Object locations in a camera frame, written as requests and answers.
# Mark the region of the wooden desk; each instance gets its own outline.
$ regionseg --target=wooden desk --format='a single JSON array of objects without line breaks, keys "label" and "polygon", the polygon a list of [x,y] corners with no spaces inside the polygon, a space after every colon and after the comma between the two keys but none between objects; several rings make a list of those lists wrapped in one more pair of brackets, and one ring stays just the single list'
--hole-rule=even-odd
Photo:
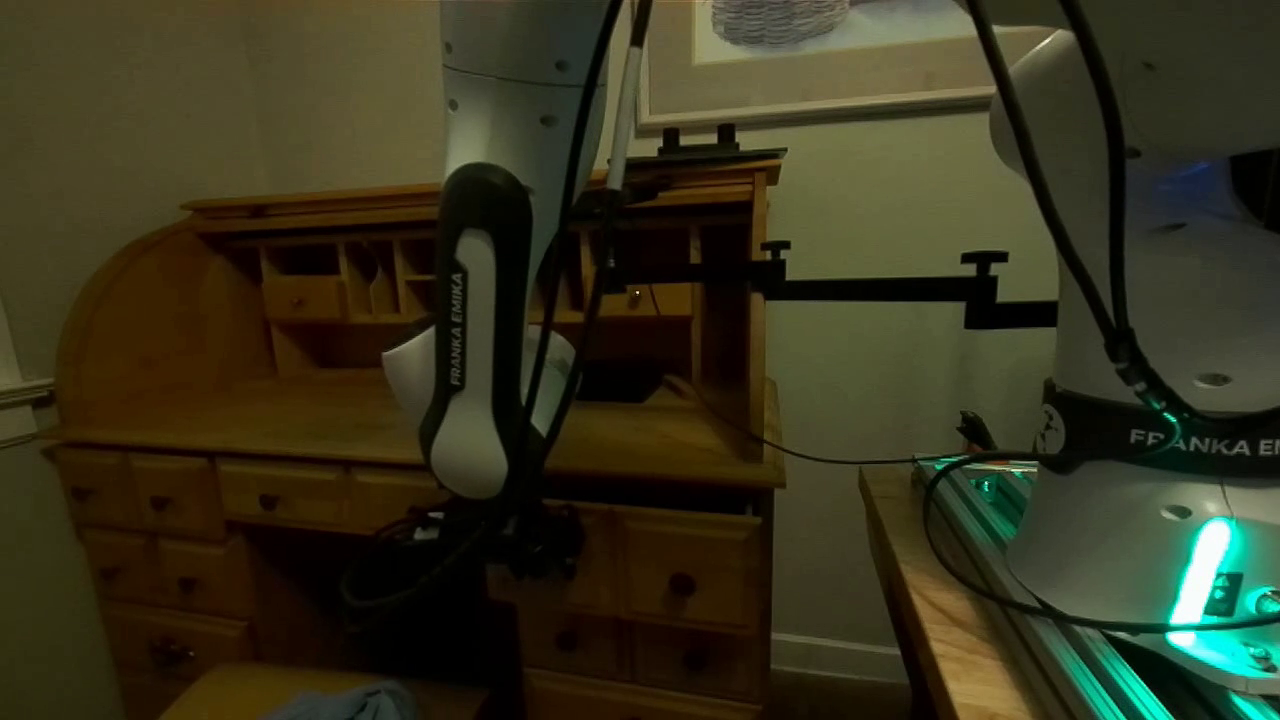
[{"label": "wooden desk", "polygon": [[922,717],[1064,717],[1008,619],[934,554],[912,469],[870,469],[860,491]]},{"label": "wooden desk", "polygon": [[[776,170],[776,156],[636,162],[646,202],[612,226],[620,254],[756,261]],[[54,461],[133,717],[223,660],[353,663],[342,561],[449,500],[379,377],[379,350],[432,323],[435,198],[393,188],[191,202],[86,288],[60,345]],[[557,330],[585,330],[580,296],[557,306]],[[585,518],[576,577],[476,577],[514,609],[528,717],[763,717],[782,465],[724,427],[770,425],[761,314],[742,283],[606,296],[593,361],[662,366],[668,382],[580,399],[566,425],[549,491]]]}]

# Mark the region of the floor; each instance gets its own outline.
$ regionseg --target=floor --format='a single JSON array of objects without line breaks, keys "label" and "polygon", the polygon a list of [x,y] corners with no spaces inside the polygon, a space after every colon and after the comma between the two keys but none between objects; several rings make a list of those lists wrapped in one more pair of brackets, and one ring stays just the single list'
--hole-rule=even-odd
[{"label": "floor", "polygon": [[903,720],[912,717],[912,693],[903,683],[853,683],[824,675],[774,675],[770,720]]}]

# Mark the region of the framed picture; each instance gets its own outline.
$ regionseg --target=framed picture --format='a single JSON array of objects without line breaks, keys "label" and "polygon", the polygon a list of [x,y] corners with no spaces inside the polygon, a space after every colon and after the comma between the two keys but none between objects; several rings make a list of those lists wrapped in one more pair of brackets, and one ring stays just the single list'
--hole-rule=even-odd
[{"label": "framed picture", "polygon": [[[1008,59],[1050,26],[999,22]],[[985,106],[988,59],[955,0],[655,0],[641,126],[800,124]]]}]

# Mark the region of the wooden cabinet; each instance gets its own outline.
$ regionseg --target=wooden cabinet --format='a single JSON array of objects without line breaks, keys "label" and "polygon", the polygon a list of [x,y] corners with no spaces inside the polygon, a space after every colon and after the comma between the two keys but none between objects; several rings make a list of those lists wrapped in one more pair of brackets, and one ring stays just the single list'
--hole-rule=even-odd
[{"label": "wooden cabinet", "polygon": [[[624,266],[761,254],[782,156],[636,160]],[[103,263],[60,345],[54,461],[133,717],[222,660],[348,663],[334,564],[445,505],[379,350],[432,323],[442,188],[196,198]],[[776,456],[744,283],[597,288],[566,249],[553,323],[593,330],[549,491],[585,525],[574,578],[488,567],[531,717],[761,717]]]}]

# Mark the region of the white wall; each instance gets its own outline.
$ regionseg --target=white wall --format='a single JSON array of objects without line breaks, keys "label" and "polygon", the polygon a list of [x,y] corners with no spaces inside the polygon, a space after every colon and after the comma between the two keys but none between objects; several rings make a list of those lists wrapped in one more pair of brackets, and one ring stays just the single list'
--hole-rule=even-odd
[{"label": "white wall", "polygon": [[[0,296],[27,377],[123,241],[186,198],[262,193],[240,0],[0,5]],[[0,717],[118,717],[112,669],[57,474],[0,453]]]},{"label": "white wall", "polygon": [[[273,188],[435,178],[445,168],[432,0],[249,5]],[[800,274],[955,272],[965,249],[1014,249],[1008,296],[1057,296],[1054,249],[985,116],[749,131],[784,142],[774,237]],[[828,456],[955,447],[982,407],[1008,447],[1040,416],[1054,330],[965,336],[961,306],[770,306],[784,441]],[[776,663],[900,680],[855,469],[787,465],[776,530]]]}]

